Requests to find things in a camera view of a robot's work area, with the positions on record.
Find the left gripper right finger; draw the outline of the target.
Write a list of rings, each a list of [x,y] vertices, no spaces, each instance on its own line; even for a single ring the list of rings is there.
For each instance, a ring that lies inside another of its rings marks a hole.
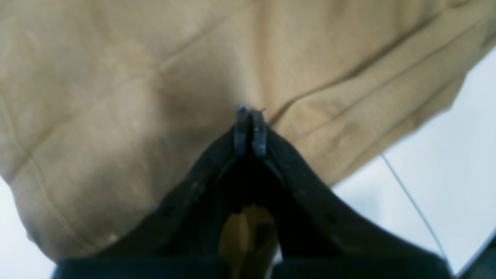
[[[273,279],[450,279],[444,260],[369,221],[252,111],[257,202],[275,220],[283,260]]]

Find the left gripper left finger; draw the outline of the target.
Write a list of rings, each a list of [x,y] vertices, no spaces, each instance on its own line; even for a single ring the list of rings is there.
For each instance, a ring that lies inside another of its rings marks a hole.
[[[250,110],[199,157],[184,179],[138,226],[103,252],[61,261],[54,279],[230,279],[218,257],[230,215],[218,180],[248,150]]]

